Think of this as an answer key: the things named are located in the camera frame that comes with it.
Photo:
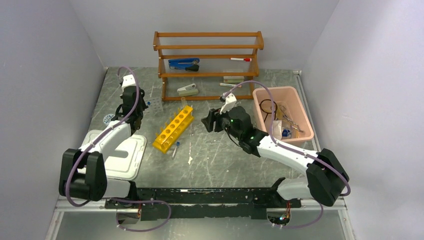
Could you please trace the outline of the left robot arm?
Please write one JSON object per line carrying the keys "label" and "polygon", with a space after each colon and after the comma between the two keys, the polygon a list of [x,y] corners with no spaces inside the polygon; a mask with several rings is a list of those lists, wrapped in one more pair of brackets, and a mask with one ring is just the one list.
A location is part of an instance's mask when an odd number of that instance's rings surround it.
{"label": "left robot arm", "polygon": [[126,208],[139,200],[134,182],[147,146],[145,136],[137,135],[145,92],[135,85],[123,88],[120,104],[108,127],[78,149],[62,156],[59,194],[74,207],[116,198]]}

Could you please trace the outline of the clear plastic bag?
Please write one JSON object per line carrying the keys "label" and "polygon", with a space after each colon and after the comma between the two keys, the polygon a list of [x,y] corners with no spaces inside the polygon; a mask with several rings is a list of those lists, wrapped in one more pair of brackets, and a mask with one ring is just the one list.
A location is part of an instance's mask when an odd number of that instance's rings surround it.
{"label": "clear plastic bag", "polygon": [[283,137],[283,125],[282,120],[273,120],[272,121],[272,136],[277,139],[281,140]]}

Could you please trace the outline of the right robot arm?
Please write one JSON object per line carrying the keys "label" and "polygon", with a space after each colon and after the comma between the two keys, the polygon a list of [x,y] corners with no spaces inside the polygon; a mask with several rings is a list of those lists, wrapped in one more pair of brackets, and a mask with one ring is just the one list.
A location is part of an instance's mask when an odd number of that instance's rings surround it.
{"label": "right robot arm", "polygon": [[209,133],[224,131],[247,154],[280,162],[305,175],[277,184],[269,197],[275,207],[282,207],[292,199],[314,199],[331,207],[348,186],[349,176],[331,150],[307,150],[274,139],[254,127],[250,115],[241,106],[225,113],[210,109],[201,122]]}

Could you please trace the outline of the blue hexagonal base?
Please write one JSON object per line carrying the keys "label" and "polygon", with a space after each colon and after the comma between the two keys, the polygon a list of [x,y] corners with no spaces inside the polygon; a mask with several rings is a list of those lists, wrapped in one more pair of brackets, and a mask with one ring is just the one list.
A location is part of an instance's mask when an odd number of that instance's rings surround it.
{"label": "blue hexagonal base", "polygon": [[291,139],[293,137],[293,131],[288,128],[284,128],[281,133],[282,138]]}

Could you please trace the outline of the metal crucible tongs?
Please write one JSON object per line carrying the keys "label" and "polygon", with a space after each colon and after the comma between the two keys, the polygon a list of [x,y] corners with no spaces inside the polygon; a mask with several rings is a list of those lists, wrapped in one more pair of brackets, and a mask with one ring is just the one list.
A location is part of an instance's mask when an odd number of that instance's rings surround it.
{"label": "metal crucible tongs", "polygon": [[305,131],[300,128],[300,125],[294,122],[288,115],[287,108],[281,104],[278,105],[278,116],[281,115],[281,117],[278,117],[278,119],[281,119],[282,121],[286,121],[291,129],[295,129],[298,133],[304,133]]}

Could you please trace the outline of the blue capped test tubes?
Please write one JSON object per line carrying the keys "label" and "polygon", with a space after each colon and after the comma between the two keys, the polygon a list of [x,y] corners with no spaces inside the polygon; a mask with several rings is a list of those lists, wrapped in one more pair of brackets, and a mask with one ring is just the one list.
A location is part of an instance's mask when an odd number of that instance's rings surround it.
{"label": "blue capped test tubes", "polygon": [[177,141],[176,144],[175,144],[175,148],[174,148],[174,150],[172,152],[172,155],[171,155],[171,159],[172,160],[175,159],[179,146],[180,146],[180,142]]}

